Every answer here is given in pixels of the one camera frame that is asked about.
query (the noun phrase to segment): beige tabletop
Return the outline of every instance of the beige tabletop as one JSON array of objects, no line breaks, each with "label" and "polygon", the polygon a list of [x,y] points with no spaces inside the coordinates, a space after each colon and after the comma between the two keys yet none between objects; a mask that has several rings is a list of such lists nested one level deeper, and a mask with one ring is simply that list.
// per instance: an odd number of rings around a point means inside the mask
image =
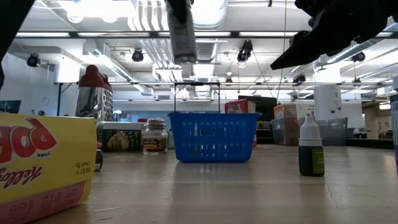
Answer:
[{"label": "beige tabletop", "polygon": [[297,147],[275,145],[231,164],[105,154],[90,199],[36,223],[398,223],[394,151],[326,147],[324,177],[298,163]]}]

